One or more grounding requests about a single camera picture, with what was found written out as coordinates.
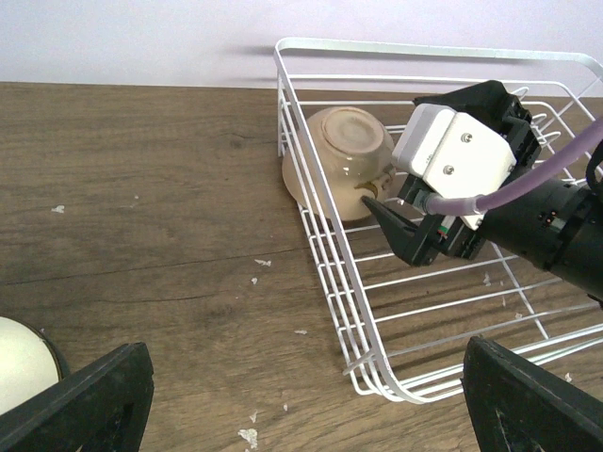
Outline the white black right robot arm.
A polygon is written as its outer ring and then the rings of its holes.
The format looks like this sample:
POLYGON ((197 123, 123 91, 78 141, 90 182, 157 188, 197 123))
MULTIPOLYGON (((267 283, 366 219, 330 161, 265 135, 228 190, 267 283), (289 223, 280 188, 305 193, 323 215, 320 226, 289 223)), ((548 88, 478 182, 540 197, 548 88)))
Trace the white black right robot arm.
MULTIPOLYGON (((498 81, 418 97, 414 104, 451 107, 500 133, 518 163, 511 180, 527 173, 540 154, 529 127, 530 112, 498 81)), ((410 266, 428 266, 440 254, 470 260, 490 241, 600 301, 602 182, 595 177, 595 167, 601 161, 602 150, 596 148, 587 165, 586 186, 551 178, 486 213, 476 230, 459 218, 447 225, 442 215, 427 215, 414 224, 373 198, 365 196, 362 202, 377 219, 391 251, 410 266)))

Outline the teal cup white interior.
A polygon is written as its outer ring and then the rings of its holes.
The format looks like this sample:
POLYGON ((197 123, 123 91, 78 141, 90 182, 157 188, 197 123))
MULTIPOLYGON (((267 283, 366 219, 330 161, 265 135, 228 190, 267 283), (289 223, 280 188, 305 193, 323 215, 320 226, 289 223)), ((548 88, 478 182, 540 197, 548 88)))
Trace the teal cup white interior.
POLYGON ((70 374, 64 355, 44 329, 1 317, 1 414, 70 374))

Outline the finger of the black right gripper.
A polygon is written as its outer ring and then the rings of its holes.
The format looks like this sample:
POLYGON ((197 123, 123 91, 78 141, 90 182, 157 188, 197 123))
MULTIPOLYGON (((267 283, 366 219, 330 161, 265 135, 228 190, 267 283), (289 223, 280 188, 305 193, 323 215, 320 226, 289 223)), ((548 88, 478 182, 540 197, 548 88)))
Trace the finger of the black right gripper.
POLYGON ((391 251, 409 266, 428 266, 438 256, 438 248, 432 241, 434 220, 427 216, 415 224, 383 203, 362 197, 362 202, 377 219, 391 251))

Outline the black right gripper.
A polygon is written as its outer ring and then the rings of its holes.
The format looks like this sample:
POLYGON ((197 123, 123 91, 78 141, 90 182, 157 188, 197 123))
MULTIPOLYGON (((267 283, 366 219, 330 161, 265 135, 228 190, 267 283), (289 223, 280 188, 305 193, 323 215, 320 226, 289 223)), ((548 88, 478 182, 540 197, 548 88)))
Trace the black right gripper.
MULTIPOLYGON (((445 105, 457 112, 467 113, 505 138, 516 164, 498 190, 529 170, 540 153, 537 138, 531 130, 531 113, 499 81, 489 80, 444 94, 415 98, 415 108, 422 104, 445 105)), ((431 194, 439 196, 421 179, 406 174, 399 192, 401 200, 418 208, 431 194)), ((483 214, 442 216, 427 213, 423 219, 427 216, 435 223, 432 241, 438 248, 438 255, 472 259, 481 250, 484 239, 479 234, 479 227, 485 220, 483 214)))

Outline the large cream ceramic bowl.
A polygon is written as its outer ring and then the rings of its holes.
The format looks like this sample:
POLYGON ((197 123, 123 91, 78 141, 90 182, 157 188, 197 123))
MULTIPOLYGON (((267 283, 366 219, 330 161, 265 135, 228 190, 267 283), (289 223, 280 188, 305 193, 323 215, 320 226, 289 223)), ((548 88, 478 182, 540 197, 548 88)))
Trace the large cream ceramic bowl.
POLYGON ((307 126, 340 219, 369 217, 362 198, 387 199, 396 174, 393 138, 377 118, 353 106, 324 108, 307 126))

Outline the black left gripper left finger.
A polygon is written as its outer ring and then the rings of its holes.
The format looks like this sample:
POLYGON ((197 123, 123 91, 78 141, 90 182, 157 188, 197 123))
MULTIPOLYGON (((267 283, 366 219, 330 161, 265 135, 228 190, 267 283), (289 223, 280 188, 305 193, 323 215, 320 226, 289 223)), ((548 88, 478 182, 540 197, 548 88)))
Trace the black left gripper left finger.
POLYGON ((138 451, 154 396, 144 343, 124 344, 1 415, 3 451, 138 451))

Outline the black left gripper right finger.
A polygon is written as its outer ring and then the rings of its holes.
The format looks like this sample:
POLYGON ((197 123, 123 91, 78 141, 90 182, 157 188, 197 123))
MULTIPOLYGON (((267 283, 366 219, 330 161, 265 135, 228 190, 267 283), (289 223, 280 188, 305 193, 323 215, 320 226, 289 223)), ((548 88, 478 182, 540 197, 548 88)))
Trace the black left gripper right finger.
POLYGON ((494 341, 470 338, 461 382, 481 451, 602 449, 602 402, 494 341))

